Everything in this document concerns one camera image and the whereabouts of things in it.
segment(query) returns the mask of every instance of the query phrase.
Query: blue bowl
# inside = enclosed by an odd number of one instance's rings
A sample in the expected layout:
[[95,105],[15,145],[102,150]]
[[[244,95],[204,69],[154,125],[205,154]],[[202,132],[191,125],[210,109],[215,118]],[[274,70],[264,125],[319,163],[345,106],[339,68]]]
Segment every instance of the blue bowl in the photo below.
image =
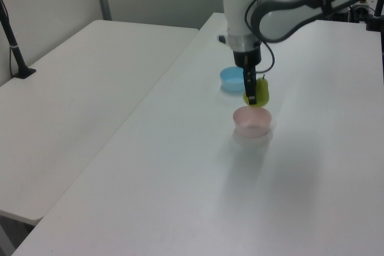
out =
[[228,67],[220,72],[221,84],[223,88],[231,92],[242,92],[244,88],[243,69],[240,67]]

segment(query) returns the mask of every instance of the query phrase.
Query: equipment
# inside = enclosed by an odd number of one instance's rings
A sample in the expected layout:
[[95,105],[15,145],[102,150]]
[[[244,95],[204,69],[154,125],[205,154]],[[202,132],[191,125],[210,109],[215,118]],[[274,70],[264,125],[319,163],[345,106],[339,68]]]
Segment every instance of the equipment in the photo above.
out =
[[300,27],[360,0],[223,0],[228,42],[244,69],[245,92],[256,104],[256,65],[261,43],[277,43]]
[[14,58],[16,59],[17,65],[19,66],[19,72],[15,75],[12,75],[11,72],[11,62],[10,62],[10,72],[11,77],[20,78],[20,79],[26,79],[28,76],[34,74],[36,72],[35,69],[28,68],[25,65],[22,53],[20,51],[19,45],[16,41],[16,38],[14,37],[11,25],[10,25],[10,19],[8,16],[7,9],[4,5],[3,0],[0,0],[0,22],[4,29],[4,32],[7,36],[8,42],[10,44],[10,59],[11,59],[11,51],[13,52]]

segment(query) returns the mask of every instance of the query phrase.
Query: floor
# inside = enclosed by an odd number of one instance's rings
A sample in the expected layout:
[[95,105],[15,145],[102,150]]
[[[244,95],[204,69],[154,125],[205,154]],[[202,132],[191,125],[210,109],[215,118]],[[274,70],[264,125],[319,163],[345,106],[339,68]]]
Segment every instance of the floor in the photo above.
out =
[[10,256],[34,227],[0,216],[0,256]]

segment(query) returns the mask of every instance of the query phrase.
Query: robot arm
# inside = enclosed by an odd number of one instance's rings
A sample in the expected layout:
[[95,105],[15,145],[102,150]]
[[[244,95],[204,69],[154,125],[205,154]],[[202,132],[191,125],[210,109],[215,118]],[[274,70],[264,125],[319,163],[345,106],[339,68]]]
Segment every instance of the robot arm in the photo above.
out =
[[300,27],[359,0],[224,0],[228,42],[235,64],[244,69],[250,104],[256,100],[256,69],[262,42],[276,43]]

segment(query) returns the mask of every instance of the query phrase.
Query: black stand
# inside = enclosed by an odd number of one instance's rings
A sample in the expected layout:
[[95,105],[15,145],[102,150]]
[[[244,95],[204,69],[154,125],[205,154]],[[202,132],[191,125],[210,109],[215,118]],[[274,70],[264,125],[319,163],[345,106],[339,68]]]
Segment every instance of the black stand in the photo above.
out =
[[368,31],[383,32],[384,19],[382,17],[382,11],[384,6],[384,0],[377,0],[376,9],[373,16],[368,19],[366,28]]
[[5,12],[5,7],[3,6],[2,0],[0,0],[0,21],[4,29],[4,32],[7,36],[8,42],[10,43],[10,48],[13,52],[14,58],[16,59],[17,66],[19,66],[19,72],[16,73],[13,77],[26,79],[31,74],[34,74],[36,70],[32,68],[28,68],[25,65],[22,53],[14,37],[13,31],[10,25],[10,20],[8,18],[8,14]]

